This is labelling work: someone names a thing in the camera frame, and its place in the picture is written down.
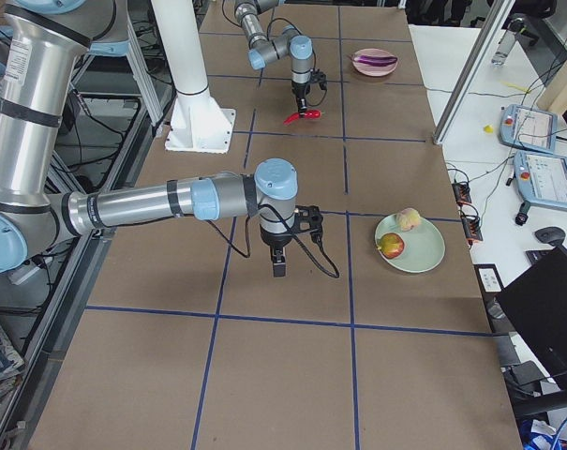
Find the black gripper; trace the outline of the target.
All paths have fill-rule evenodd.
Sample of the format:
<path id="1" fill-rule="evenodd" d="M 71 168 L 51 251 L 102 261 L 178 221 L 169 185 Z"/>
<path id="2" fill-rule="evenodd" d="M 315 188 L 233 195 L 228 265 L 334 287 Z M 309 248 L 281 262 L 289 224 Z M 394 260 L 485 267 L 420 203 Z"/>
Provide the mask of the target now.
<path id="1" fill-rule="evenodd" d="M 306 96 L 309 94 L 309 84 L 292 82 L 291 88 L 295 95 L 297 113 L 299 116 L 305 116 L 307 111 Z"/>
<path id="2" fill-rule="evenodd" d="M 261 240 L 270 248 L 273 276 L 275 278 L 285 277 L 287 263 L 284 248 L 292 240 L 291 235 L 287 232 L 261 232 Z"/>

